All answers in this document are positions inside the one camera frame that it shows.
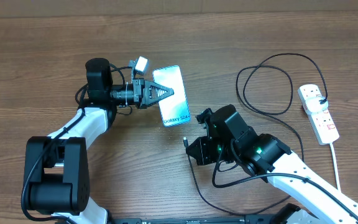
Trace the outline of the blue Samsung Galaxy smartphone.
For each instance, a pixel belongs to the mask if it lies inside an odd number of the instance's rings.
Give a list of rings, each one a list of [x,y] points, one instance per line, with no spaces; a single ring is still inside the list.
[[[155,83],[173,90],[172,96],[158,103],[163,125],[170,127],[189,122],[191,115],[180,67],[173,65],[156,69],[152,75]]]

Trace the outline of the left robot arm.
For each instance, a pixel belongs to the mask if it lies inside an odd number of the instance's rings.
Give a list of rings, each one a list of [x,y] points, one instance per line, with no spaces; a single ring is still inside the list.
[[[76,115],[48,136],[26,144],[21,209],[33,222],[113,223],[111,213],[90,197],[87,150],[112,126],[119,108],[146,109],[172,96],[173,89],[143,78],[149,61],[131,60],[130,82],[115,85],[122,73],[105,58],[86,62],[87,83],[75,94]]]

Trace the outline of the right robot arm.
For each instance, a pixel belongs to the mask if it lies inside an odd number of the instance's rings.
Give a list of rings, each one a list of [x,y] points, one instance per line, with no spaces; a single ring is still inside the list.
[[[271,134],[257,134],[234,105],[196,116],[207,135],[184,142],[199,166],[235,162],[248,177],[263,179],[300,202],[326,223],[358,223],[358,203],[310,169],[289,146]]]

